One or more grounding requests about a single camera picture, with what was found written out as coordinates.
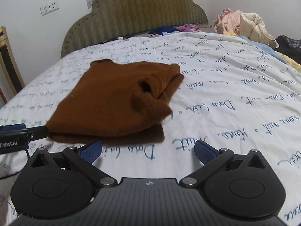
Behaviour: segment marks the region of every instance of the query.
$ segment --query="purple clothing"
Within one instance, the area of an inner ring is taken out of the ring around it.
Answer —
[[[178,26],[176,28],[183,32],[194,32],[194,31],[200,32],[195,25],[185,24],[185,25]]]

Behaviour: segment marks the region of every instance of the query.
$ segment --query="pile of clothes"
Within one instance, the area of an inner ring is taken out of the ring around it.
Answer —
[[[167,35],[167,34],[172,34],[177,32],[201,32],[201,31],[198,30],[198,28],[195,25],[185,24],[177,27],[171,27],[165,25],[151,30],[148,34]]]
[[[301,68],[301,40],[294,40],[285,35],[277,37],[279,47],[274,50],[296,61]]]
[[[214,31],[239,36],[281,62],[301,70],[301,40],[294,40],[285,35],[275,39],[266,31],[264,21],[257,13],[225,9],[214,21]]]
[[[279,47],[275,38],[266,31],[264,21],[257,13],[225,9],[214,21],[214,31],[219,34],[224,34],[225,31],[226,34],[242,35],[272,48]]]

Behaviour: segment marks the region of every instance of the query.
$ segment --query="electrical outlet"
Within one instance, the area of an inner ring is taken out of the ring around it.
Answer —
[[[50,12],[59,9],[59,7],[58,7],[58,1],[49,3],[49,7],[50,7]]]
[[[42,14],[42,16],[45,15],[45,14],[47,14],[47,13],[50,13],[50,7],[49,7],[49,4],[47,4],[47,5],[43,6],[43,7],[41,7],[41,14]]]

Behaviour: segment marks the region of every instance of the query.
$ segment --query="pink clothing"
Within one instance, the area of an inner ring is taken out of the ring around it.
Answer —
[[[182,31],[182,32],[199,32],[199,30],[197,29],[197,27],[195,25],[189,25],[189,24],[185,24],[185,25],[181,25],[176,27],[176,29]]]
[[[223,14],[217,16],[217,20],[214,21],[214,31],[219,34],[223,34],[226,30],[230,33],[240,34],[240,14],[242,11],[233,12],[230,8],[225,9]]]

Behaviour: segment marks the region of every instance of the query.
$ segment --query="bed headboard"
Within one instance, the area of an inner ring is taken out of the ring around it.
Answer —
[[[116,37],[186,23],[208,23],[192,0],[95,0],[91,13],[67,32],[61,57]]]

